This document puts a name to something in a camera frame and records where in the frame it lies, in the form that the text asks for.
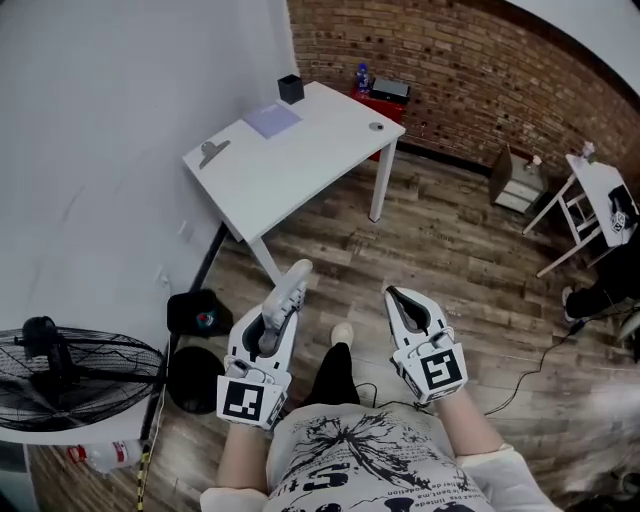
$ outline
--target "white sneaker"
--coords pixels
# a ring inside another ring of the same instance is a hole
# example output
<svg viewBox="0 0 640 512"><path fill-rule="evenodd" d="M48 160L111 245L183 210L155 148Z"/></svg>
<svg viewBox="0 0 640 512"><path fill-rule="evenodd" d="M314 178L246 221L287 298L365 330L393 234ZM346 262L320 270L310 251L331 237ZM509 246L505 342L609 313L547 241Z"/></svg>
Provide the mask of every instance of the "white sneaker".
<svg viewBox="0 0 640 512"><path fill-rule="evenodd" d="M336 343L346 343L351 350L353 344L353 326L349 322L341 322L331 330L331 346Z"/></svg>
<svg viewBox="0 0 640 512"><path fill-rule="evenodd" d="M572 293L573 288L571 286L565 286L562 289L562 307L564 309L564 319L569 323L573 323L577 320L577 318L573 318L567 315L567 298L569 298L569 295L571 295Z"/></svg>

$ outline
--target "white sleeve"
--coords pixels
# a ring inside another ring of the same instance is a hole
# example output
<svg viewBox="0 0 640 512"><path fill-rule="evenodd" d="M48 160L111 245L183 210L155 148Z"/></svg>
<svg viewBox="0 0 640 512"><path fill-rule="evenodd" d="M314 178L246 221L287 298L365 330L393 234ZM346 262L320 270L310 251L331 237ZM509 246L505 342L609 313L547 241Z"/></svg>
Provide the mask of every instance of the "white sleeve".
<svg viewBox="0 0 640 512"><path fill-rule="evenodd" d="M202 512L262 512L268 498L254 489L214 487L200 496Z"/></svg>
<svg viewBox="0 0 640 512"><path fill-rule="evenodd" d="M540 490L513 446L503 444L497 452L458 457L456 462L496 512L561 512Z"/></svg>

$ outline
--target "purple paper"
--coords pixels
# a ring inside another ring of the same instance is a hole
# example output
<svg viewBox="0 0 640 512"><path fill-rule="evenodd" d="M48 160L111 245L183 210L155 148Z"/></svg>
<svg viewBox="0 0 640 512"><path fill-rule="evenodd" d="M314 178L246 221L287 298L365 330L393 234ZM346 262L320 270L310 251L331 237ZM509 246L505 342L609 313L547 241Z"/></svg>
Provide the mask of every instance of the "purple paper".
<svg viewBox="0 0 640 512"><path fill-rule="evenodd" d="M302 119L291 110L278 103L268 107L260 107L243 118L245 122L265 139L283 132Z"/></svg>

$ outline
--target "white t-shirt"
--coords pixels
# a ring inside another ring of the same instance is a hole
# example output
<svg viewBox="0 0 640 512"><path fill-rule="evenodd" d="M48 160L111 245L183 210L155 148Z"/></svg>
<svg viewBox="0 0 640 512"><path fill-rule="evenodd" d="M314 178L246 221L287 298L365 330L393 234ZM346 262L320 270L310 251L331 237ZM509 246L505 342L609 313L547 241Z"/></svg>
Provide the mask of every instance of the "white t-shirt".
<svg viewBox="0 0 640 512"><path fill-rule="evenodd" d="M555 512L511 446L454 460L442 423L403 406L311 405L277 427L269 496L208 489L203 512Z"/></svg>

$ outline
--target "fan grille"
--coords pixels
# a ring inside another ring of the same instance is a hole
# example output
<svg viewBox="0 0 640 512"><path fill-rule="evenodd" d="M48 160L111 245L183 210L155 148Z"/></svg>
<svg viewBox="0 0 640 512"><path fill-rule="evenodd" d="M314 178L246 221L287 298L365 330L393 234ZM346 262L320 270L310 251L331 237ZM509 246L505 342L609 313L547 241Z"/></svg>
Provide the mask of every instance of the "fan grille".
<svg viewBox="0 0 640 512"><path fill-rule="evenodd" d="M0 333L4 428L52 432L90 425L136 404L162 377L162 354L145 343L121 334L59 327L78 374L58 387L46 353L19 344L22 332Z"/></svg>

